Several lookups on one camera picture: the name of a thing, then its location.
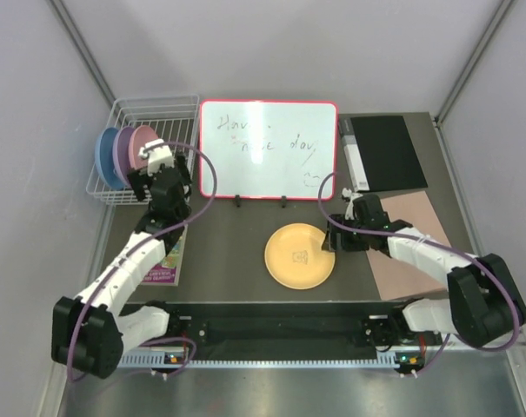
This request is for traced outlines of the white box under folder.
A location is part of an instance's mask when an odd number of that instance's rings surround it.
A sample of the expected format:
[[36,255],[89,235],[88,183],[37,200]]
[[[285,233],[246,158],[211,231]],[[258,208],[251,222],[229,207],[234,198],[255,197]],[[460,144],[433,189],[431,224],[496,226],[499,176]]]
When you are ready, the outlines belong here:
[[343,136],[342,143],[353,188],[355,191],[369,191],[370,186],[356,138],[353,135]]

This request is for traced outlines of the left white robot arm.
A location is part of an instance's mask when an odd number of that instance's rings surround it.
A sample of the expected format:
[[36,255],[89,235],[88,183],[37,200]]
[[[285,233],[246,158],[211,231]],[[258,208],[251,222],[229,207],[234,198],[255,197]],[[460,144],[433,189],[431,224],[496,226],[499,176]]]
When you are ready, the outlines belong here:
[[172,344],[181,336],[177,311],[149,301],[123,314],[145,276],[171,253],[182,237],[191,208],[186,158],[168,146],[140,151],[146,161],[132,169],[129,182],[139,200],[150,198],[122,251],[103,273],[73,298],[53,308],[51,358],[101,379],[110,376],[122,356],[147,341]]

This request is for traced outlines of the yellow plate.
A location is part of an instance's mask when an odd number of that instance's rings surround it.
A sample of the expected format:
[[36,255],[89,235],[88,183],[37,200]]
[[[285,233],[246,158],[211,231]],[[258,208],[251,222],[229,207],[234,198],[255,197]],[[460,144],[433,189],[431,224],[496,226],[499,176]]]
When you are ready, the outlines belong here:
[[264,249],[265,266],[272,278],[295,290],[308,290],[331,275],[336,255],[322,249],[325,233],[306,223],[291,223],[275,231]]

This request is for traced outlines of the blue plate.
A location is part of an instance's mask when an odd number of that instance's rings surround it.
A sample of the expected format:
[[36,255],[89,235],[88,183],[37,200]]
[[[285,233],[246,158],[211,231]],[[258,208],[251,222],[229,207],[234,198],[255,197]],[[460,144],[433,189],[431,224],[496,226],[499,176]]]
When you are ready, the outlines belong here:
[[108,127],[99,135],[95,145],[95,166],[98,175],[107,187],[113,190],[122,190],[124,183],[116,173],[112,155],[117,133],[118,129]]

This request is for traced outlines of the purple plate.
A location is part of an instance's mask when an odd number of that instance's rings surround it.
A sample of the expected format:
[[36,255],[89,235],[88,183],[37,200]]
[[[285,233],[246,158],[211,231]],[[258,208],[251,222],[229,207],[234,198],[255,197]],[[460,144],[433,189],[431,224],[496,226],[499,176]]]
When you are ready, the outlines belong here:
[[130,183],[127,174],[131,169],[129,157],[130,138],[135,129],[127,126],[117,131],[112,146],[112,157],[115,165],[115,172],[118,178],[123,182],[124,187],[128,188]]

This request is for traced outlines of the pink board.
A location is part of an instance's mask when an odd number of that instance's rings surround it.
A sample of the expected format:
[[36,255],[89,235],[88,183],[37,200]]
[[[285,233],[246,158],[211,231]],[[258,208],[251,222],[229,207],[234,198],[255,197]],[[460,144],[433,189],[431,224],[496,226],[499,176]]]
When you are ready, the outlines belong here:
[[[405,220],[420,232],[431,235],[438,242],[449,246],[449,239],[424,191],[383,198],[382,206],[391,220]],[[447,289],[445,285],[417,268],[390,259],[378,251],[368,251],[367,257],[379,295],[384,301],[419,297]]]

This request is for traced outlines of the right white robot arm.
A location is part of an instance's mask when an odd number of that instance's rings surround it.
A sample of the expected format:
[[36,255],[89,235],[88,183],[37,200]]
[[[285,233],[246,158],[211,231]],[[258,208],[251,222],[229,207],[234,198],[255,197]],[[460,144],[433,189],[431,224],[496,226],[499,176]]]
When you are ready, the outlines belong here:
[[515,344],[526,323],[526,307],[502,257],[477,256],[441,244],[411,223],[392,221],[377,195],[344,189],[346,210],[327,215],[323,249],[329,252],[374,250],[405,263],[443,284],[445,299],[420,298],[398,309],[390,322],[392,337],[411,343],[421,332],[454,334],[468,346],[503,351]]

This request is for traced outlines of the pink plate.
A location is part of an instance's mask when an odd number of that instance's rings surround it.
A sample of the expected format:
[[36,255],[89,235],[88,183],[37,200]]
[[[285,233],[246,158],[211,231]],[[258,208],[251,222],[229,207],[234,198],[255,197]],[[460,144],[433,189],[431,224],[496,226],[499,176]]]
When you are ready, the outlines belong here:
[[158,138],[159,135],[157,132],[148,125],[141,125],[133,131],[128,147],[130,166],[133,169],[141,169],[147,165],[147,160],[139,155],[139,151],[141,148],[144,148],[146,144]]

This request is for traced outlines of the purple treehouse book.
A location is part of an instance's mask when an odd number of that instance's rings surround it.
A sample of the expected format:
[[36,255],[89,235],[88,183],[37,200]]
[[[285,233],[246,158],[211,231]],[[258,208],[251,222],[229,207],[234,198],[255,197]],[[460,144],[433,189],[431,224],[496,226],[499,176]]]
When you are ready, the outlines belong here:
[[179,283],[183,253],[188,227],[185,227],[176,245],[149,273],[143,278],[143,286],[176,287]]

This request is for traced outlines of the black folder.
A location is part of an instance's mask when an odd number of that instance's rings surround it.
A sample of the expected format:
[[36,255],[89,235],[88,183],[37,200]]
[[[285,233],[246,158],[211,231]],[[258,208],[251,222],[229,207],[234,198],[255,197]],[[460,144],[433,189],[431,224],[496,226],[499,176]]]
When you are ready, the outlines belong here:
[[428,186],[402,116],[347,117],[339,121],[339,129],[341,139],[356,138],[370,186],[367,192]]

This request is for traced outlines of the red-framed whiteboard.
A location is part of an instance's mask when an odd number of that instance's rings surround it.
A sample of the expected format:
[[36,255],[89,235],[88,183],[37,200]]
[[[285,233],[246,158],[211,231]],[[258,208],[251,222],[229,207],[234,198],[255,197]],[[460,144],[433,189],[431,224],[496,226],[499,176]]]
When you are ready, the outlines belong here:
[[200,193],[217,198],[331,199],[337,118],[333,102],[203,101]]

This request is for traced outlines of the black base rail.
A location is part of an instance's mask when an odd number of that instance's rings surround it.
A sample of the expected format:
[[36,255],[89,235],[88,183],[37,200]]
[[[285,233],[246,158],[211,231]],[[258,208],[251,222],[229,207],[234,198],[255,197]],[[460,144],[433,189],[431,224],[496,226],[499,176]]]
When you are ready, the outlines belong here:
[[371,359],[441,343],[433,332],[409,333],[396,301],[170,302],[170,330],[160,346],[196,343],[197,360]]

